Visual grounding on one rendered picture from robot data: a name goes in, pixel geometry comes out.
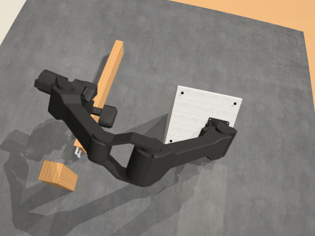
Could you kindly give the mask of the long wooden rail with metal hooks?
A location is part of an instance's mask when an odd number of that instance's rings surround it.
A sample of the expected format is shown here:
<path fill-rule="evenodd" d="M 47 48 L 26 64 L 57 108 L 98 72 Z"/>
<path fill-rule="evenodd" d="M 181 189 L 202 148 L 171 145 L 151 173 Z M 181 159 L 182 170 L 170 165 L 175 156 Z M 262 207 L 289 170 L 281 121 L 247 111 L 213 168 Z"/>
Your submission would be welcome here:
<path fill-rule="evenodd" d="M 123 54 L 124 54 L 123 41 L 115 40 L 109 58 L 105 64 L 99 82 L 97 84 L 98 91 L 97 95 L 93 99 L 94 100 L 93 106 L 103 108 Z M 78 142 L 77 139 L 74 142 L 74 147 L 77 149 L 75 154 L 78 156 L 78 158 L 80 158 L 81 152 L 86 153 L 86 151 L 84 150 L 84 148 L 81 146 L 80 142 Z"/>

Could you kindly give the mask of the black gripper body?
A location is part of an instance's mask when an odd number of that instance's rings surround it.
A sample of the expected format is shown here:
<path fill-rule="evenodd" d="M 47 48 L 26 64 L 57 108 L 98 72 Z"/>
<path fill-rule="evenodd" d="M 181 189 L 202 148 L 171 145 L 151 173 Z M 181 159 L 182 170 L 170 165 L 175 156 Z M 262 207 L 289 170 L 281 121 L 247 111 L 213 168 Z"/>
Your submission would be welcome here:
<path fill-rule="evenodd" d="M 84 108 L 91 115 L 99 116 L 98 124 L 102 127 L 112 128 L 115 117 L 117 115 L 116 107 L 112 107 L 109 105 L 104 105 L 103 108 L 93 106 L 93 102 L 90 100 L 88 105 Z"/>

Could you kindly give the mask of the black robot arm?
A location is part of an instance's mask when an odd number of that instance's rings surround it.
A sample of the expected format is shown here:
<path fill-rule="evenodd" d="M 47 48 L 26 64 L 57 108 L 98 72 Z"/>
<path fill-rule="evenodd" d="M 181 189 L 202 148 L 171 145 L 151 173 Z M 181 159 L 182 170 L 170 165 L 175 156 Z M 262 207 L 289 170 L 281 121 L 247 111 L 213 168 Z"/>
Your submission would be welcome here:
<path fill-rule="evenodd" d="M 163 144 L 135 132 L 112 134 L 104 131 L 84 108 L 97 95 L 98 85 L 68 78 L 43 70 L 34 87 L 51 95 L 49 113 L 63 120 L 87 152 L 88 159 L 104 166 L 116 179 L 135 186 L 149 187 L 158 182 L 171 168 L 207 157 L 224 157 L 237 130 L 228 121 L 208 118 L 196 138 Z M 111 155 L 116 145 L 134 145 L 127 167 Z"/>

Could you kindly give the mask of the wooden block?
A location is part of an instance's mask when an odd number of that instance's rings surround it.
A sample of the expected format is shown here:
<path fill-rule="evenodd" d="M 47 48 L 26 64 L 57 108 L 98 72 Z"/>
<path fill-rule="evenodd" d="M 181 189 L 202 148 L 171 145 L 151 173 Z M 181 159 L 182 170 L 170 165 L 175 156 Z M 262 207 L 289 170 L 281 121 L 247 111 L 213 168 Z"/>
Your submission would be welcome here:
<path fill-rule="evenodd" d="M 77 175 L 62 163 L 43 160 L 38 180 L 60 189 L 74 191 Z"/>

